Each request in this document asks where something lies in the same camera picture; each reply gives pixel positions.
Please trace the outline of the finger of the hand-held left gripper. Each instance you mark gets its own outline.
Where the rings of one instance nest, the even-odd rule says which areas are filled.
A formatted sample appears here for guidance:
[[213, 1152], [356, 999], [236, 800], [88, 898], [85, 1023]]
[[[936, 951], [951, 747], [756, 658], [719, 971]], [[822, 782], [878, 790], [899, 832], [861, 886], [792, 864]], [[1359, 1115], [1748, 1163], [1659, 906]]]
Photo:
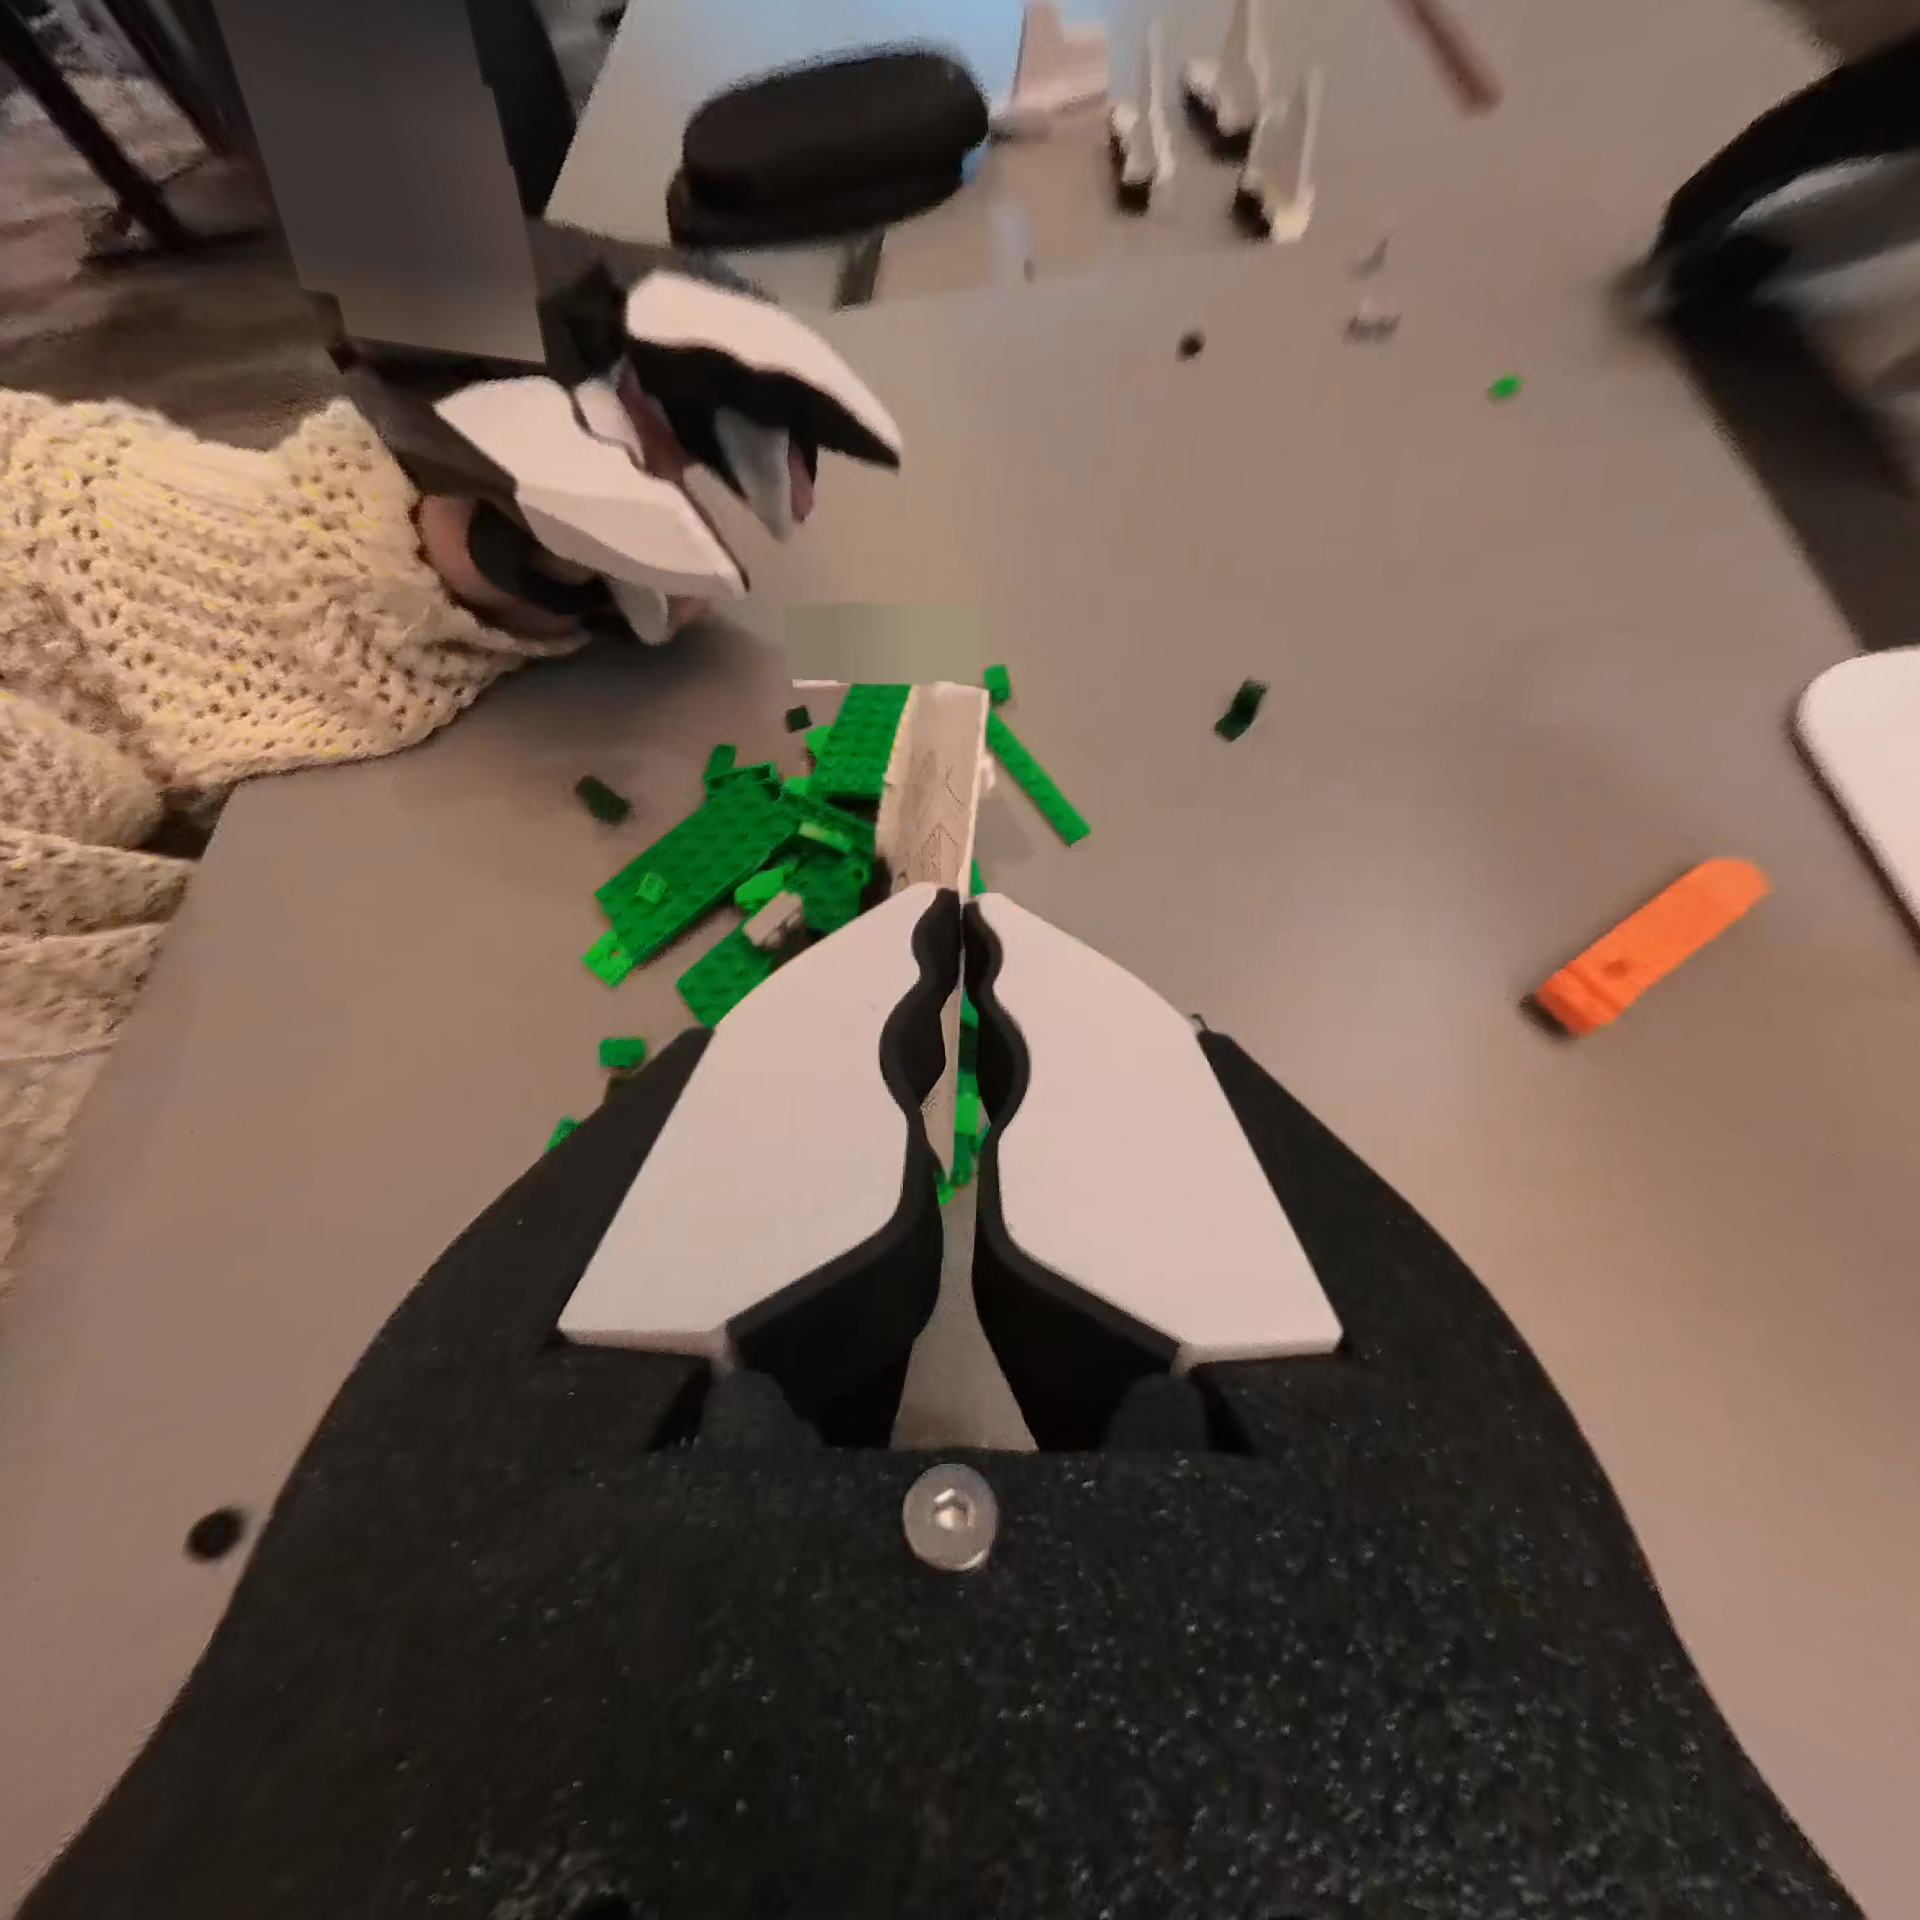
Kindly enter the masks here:
[[749, 581], [678, 487], [580, 418], [548, 375], [465, 384], [435, 411], [512, 480], [519, 512], [559, 559], [660, 597], [736, 600]]
[[721, 416], [899, 469], [899, 423], [852, 365], [780, 303], [681, 272], [647, 272], [625, 293], [625, 359], [687, 458], [734, 472]]

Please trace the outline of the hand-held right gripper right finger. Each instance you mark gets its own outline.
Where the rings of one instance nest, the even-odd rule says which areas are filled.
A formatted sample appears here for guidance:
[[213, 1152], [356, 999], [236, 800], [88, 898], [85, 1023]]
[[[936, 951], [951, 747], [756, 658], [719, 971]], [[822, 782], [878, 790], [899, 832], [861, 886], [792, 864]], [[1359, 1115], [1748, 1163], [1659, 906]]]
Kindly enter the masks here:
[[1001, 893], [965, 909], [975, 1319], [1043, 1451], [1092, 1451], [1140, 1381], [1318, 1360], [1341, 1326], [1206, 1033]]

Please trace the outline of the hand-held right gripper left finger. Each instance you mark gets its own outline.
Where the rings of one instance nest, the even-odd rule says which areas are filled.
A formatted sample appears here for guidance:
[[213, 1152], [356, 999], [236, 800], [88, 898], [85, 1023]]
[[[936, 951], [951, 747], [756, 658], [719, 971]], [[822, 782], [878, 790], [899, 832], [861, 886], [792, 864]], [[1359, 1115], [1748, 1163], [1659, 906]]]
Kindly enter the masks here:
[[942, 1288], [923, 1109], [960, 969], [960, 893], [923, 879], [725, 1013], [559, 1334], [767, 1376], [829, 1447], [884, 1449]]

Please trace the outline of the white paper bag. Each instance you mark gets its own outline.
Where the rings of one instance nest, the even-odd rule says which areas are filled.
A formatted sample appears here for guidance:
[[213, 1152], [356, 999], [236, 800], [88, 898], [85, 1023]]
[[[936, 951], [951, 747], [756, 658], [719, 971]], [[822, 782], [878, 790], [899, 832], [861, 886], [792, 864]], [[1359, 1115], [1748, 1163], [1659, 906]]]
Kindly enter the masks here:
[[[975, 815], [988, 789], [991, 699], [983, 685], [851, 685], [825, 749], [787, 790], [809, 849], [809, 944], [769, 978], [792, 1001], [809, 1065], [828, 1071], [828, 1112], [872, 1138], [864, 1093], [889, 1056], [894, 1017], [948, 1205], [979, 1149], [967, 1056], [965, 909], [973, 893]], [[857, 1046], [878, 1065], [857, 1066]]]

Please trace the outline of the person's left forearm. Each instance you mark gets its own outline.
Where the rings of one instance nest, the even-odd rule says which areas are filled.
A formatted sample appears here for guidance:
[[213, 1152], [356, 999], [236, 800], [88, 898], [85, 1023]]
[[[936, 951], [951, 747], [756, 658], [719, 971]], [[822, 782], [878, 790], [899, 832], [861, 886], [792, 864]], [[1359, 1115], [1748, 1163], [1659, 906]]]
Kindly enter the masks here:
[[165, 801], [412, 747], [584, 645], [460, 602], [416, 506], [347, 400], [237, 447], [4, 390], [4, 827], [131, 847]]

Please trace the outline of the pile of green lego pieces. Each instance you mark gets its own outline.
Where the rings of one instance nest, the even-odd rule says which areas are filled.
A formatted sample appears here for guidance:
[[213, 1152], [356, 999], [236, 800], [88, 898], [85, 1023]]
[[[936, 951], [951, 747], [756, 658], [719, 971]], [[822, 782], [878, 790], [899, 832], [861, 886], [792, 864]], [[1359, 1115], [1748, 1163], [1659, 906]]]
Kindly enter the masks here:
[[[1014, 694], [1011, 670], [991, 662], [975, 685], [991, 699], [985, 794], [995, 777], [1005, 774], [1065, 846], [1081, 842], [1091, 832], [1087, 818], [1005, 715]], [[806, 769], [795, 774], [769, 758], [743, 761], [726, 739], [710, 749], [701, 805], [596, 889], [604, 928], [582, 953], [582, 967], [595, 978], [607, 986], [620, 984], [639, 963], [681, 944], [719, 906], [732, 906], [732, 933], [695, 957], [676, 979], [676, 994], [695, 1023], [717, 1025], [809, 944], [801, 898], [809, 890], [812, 857], [797, 840], [800, 815], [788, 806], [787, 790], [805, 784], [825, 752], [832, 719], [814, 726], [805, 705], [787, 715], [806, 752]]]

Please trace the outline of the person's left hand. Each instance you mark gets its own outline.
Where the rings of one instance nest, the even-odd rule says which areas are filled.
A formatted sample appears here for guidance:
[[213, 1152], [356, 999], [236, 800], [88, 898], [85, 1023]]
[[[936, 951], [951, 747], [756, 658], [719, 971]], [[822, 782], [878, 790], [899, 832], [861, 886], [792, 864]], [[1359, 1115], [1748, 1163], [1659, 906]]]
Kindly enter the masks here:
[[515, 639], [631, 633], [660, 645], [716, 610], [709, 597], [660, 597], [556, 554], [478, 495], [424, 495], [416, 505], [416, 531], [449, 600]]

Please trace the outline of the orange brick separator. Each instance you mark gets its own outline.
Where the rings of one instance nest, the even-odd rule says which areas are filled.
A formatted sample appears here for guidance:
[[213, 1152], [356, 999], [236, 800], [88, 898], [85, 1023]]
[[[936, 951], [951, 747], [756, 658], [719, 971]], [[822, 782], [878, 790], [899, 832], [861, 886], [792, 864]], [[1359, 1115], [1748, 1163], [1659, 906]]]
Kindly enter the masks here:
[[1745, 857], [1703, 859], [1566, 959], [1527, 1001], [1566, 1038], [1589, 1038], [1713, 944], [1768, 890], [1768, 878]]

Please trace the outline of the person's cream knit sweater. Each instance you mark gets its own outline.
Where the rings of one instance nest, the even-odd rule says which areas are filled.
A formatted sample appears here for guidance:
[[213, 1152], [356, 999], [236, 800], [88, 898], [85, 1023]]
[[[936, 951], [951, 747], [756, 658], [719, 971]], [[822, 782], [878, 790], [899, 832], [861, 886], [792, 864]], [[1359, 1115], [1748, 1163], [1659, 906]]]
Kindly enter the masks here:
[[195, 862], [3, 832], [3, 1266], [153, 969]]

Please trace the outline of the brown flat strip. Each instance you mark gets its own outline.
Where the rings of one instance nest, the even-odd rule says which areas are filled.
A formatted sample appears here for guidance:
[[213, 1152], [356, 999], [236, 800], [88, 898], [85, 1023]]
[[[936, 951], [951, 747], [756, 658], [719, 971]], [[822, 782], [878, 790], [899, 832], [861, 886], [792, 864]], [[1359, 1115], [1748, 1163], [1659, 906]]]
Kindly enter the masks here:
[[1437, 77], [1456, 107], [1467, 115], [1497, 111], [1504, 87], [1473, 35], [1464, 16], [1451, 1], [1397, 1], [1408, 31], [1421, 42]]

